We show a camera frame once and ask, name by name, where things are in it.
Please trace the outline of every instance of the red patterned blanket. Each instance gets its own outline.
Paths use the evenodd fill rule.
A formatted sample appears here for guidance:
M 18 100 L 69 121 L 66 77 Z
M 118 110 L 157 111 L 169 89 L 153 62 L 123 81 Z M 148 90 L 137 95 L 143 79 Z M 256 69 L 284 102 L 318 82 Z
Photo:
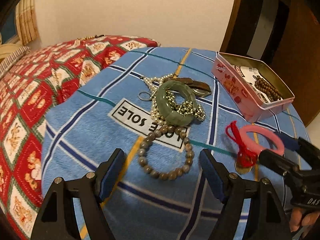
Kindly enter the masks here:
M 156 47 L 132 36 L 69 41 L 30 53 L 0 78 L 0 207 L 29 239 L 42 203 L 44 115 L 129 50 Z

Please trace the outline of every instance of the blue towel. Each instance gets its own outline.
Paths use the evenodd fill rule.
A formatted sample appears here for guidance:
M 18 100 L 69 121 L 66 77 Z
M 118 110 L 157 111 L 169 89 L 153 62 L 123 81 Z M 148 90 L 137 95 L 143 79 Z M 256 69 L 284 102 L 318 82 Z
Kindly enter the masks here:
M 145 137 L 156 129 L 149 114 L 151 103 L 138 98 L 141 91 L 148 91 L 140 77 L 174 73 L 179 65 L 177 62 L 187 51 L 188 48 L 143 48 L 128 52 L 81 87 L 81 92 L 74 93 L 67 102 L 47 113 L 41 160 L 44 196 L 55 177 L 78 179 L 88 171 L 95 171 L 115 148 L 121 148 L 128 154 L 128 167 L 103 206 L 116 239 L 208 239 L 222 204 L 214 198 L 198 164 L 198 155 L 203 148 L 199 145 L 212 145 L 237 153 L 238 147 L 226 136 L 225 127 L 233 120 L 237 120 L 238 127 L 248 124 L 211 74 L 216 52 L 192 49 L 179 74 L 179 77 L 206 82 L 212 90 L 212 95 L 197 99 L 206 112 L 206 119 L 192 123 L 187 129 L 188 137 L 197 142 L 190 172 L 175 181 L 155 180 L 143 172 L 134 155 L 134 145 L 140 136 Z M 95 97 L 103 99 L 98 101 L 93 99 Z M 308 139 L 293 106 L 288 110 L 296 118 L 280 113 L 256 125 Z M 261 145 L 270 147 L 263 136 L 258 135 L 258 139 Z M 212 154 L 230 172 L 235 172 L 233 156 L 215 151 Z M 168 172 L 183 164 L 184 155 L 181 139 L 173 134 L 154 142 L 147 159 L 156 170 Z M 299 163 L 302 169 L 310 168 L 295 152 L 286 151 L 285 156 Z M 242 178 L 252 180 L 262 177 L 271 180 L 284 209 L 290 209 L 291 192 L 281 176 L 261 165 L 242 175 Z M 249 205 L 250 201 L 245 200 L 235 239 L 242 238 Z M 75 201 L 75 209 L 79 229 L 85 232 L 79 201 Z

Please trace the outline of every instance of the green bangle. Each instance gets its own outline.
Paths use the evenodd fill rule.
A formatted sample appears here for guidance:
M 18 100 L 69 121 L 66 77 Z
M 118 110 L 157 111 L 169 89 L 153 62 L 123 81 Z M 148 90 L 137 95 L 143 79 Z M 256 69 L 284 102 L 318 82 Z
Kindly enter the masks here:
M 170 104 L 166 100 L 166 90 L 178 91 L 187 101 L 193 103 L 194 108 L 198 108 L 195 95 L 190 87 L 179 81 L 170 80 L 161 85 L 156 94 L 156 104 L 159 113 L 171 125 L 185 126 L 192 122 L 194 116 L 187 114 L 183 116 L 177 111 L 172 110 Z

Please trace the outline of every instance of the red knotted cord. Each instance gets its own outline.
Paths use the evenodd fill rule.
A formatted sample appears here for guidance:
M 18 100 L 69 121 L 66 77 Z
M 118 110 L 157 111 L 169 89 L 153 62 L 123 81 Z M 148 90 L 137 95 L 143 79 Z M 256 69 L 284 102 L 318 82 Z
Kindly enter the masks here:
M 242 141 L 242 138 L 239 133 L 239 129 L 236 126 L 237 121 L 232 121 L 231 124 L 229 124 L 226 127 L 226 134 L 239 146 L 239 152 L 238 152 L 238 158 L 237 162 L 244 168 L 249 168 L 257 162 L 258 155 L 255 152 L 250 151 L 244 142 Z M 228 130 L 231 129 L 234 137 L 231 137 Z

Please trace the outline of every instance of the pink tin box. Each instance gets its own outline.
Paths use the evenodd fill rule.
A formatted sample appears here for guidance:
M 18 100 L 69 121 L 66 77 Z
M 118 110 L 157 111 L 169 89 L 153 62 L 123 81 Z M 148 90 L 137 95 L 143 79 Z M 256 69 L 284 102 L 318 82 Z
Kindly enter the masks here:
M 265 103 L 232 65 L 258 69 L 260 75 L 281 92 L 283 99 Z M 287 85 L 261 60 L 218 52 L 212 73 L 248 122 L 256 122 L 278 114 L 286 110 L 294 100 L 294 94 Z

